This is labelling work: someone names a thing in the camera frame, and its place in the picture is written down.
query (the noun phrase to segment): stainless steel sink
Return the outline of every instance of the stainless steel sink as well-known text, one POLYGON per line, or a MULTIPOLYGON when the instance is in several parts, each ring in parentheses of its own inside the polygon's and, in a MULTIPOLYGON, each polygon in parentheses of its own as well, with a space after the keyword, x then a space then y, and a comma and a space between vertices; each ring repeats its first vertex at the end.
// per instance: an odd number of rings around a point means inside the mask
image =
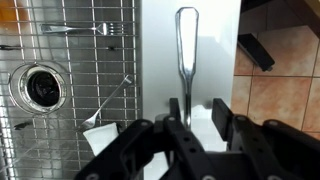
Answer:
POLYGON ((27 23, 27 26, 17 32, 0 30, 2 45, 23 46, 21 50, 0 51, 0 176, 4 179, 72 179, 93 158, 86 139, 76 133, 74 127, 91 117, 127 74, 134 75, 134 86, 101 111, 97 124, 117 122, 126 128, 140 117, 139 2, 21 2, 29 21, 11 23, 27 23), (42 23, 91 27, 101 22, 127 23, 129 34, 43 35, 40 32, 42 23), (10 96, 8 83, 17 78, 13 72, 30 63, 48 66, 63 78, 65 102, 56 111, 44 115, 28 113, 10 96), (26 126, 16 130, 14 126, 18 124, 26 126))

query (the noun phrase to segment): sink drain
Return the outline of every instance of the sink drain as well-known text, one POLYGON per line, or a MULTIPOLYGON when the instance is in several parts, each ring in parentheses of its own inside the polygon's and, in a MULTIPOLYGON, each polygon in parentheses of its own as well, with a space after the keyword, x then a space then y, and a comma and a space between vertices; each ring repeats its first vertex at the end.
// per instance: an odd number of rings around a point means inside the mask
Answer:
POLYGON ((65 102, 65 82, 53 68, 32 64, 18 67, 10 78, 15 104, 32 114, 48 114, 65 102))
POLYGON ((28 83, 30 98, 41 106, 54 106, 59 102, 59 85, 54 76, 48 72, 34 73, 28 83))

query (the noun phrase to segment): utensil handle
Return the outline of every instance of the utensil handle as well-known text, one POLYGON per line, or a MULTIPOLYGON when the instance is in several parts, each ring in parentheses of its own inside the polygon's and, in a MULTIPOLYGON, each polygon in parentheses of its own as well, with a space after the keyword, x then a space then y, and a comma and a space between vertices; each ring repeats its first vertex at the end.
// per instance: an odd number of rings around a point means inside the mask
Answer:
POLYGON ((134 83, 134 79, 133 76, 131 75, 127 75, 123 81, 121 82, 121 84, 117 87, 116 90, 114 90, 111 95, 101 104, 101 106, 99 107, 99 109, 97 110, 96 113, 98 113, 99 111, 101 111, 101 109, 103 108, 103 106, 105 106, 112 98, 114 98, 115 96, 117 96, 120 92, 122 92, 125 88, 127 88, 128 86, 130 86, 131 84, 134 83))
POLYGON ((41 24, 41 32, 43 34, 66 33, 71 31, 84 31, 84 30, 94 30, 94 29, 70 27, 70 26, 64 26, 64 25, 41 24))
POLYGON ((184 79, 184 125, 191 129, 191 89, 196 67, 196 49, 199 13, 195 8, 184 7, 176 14, 179 69, 184 79))

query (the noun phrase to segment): metal fork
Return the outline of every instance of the metal fork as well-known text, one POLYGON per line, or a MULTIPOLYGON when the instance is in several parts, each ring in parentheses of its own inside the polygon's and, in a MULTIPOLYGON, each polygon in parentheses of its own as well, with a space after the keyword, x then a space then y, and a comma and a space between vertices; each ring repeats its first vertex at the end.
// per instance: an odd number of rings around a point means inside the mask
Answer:
POLYGON ((127 34, 126 25, 122 23, 102 23, 97 27, 71 27, 65 25, 41 24, 43 34, 69 33, 78 31, 96 31, 102 35, 125 35, 127 34))
POLYGON ((120 92, 122 92, 125 88, 127 88, 128 86, 130 86, 131 84, 134 83, 134 79, 133 76, 131 75, 127 75, 123 81, 121 82, 121 84, 117 87, 116 90, 114 90, 112 92, 112 94, 101 104, 101 106, 99 107, 99 109, 96 111, 96 113, 94 113, 93 116, 91 116, 89 119, 85 120, 82 124, 80 124, 77 127, 77 131, 78 132, 84 132, 86 130, 89 130, 91 128, 94 127, 95 123, 96 123, 96 119, 97 116, 99 114, 99 112, 102 110, 102 108, 108 104, 108 102, 114 98, 116 95, 118 95, 120 92))

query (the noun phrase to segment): orange tile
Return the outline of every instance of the orange tile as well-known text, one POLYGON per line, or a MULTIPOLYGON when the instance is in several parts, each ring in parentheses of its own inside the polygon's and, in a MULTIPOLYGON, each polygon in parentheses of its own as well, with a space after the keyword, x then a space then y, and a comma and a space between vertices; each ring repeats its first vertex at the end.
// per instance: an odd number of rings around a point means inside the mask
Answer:
POLYGON ((277 119, 301 129, 311 78, 253 77, 248 116, 262 124, 277 119))
POLYGON ((236 114, 247 115, 251 78, 251 76, 235 76, 233 78, 231 110, 236 114))
POLYGON ((274 59, 270 72, 255 68, 255 75, 311 76, 318 38, 307 26, 263 32, 258 35, 263 47, 274 59))
POLYGON ((305 132, 305 133, 320 140, 320 133, 310 133, 310 132, 305 132))
POLYGON ((314 77, 320 77, 320 54, 319 54, 320 46, 318 48, 318 54, 317 54, 317 59, 316 59, 316 65, 314 67, 314 77))
POLYGON ((250 58, 237 46, 234 75, 252 75, 253 63, 250 58))
POLYGON ((304 131, 320 131, 320 78, 313 78, 303 123, 304 131))

